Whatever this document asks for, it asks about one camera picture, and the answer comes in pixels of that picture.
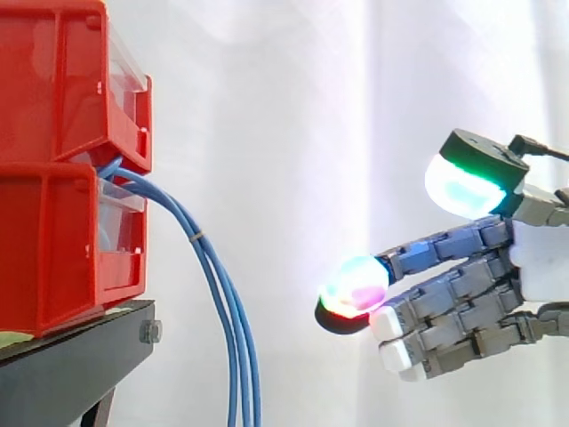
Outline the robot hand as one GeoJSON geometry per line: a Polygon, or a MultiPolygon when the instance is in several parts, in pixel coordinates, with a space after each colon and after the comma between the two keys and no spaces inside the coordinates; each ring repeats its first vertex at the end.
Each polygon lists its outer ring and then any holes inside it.
{"type": "Polygon", "coordinates": [[[459,227],[343,263],[315,307],[326,331],[370,329],[383,366],[433,379],[568,334],[568,190],[526,182],[527,157],[568,156],[524,135],[451,131],[425,172],[459,227]]]}

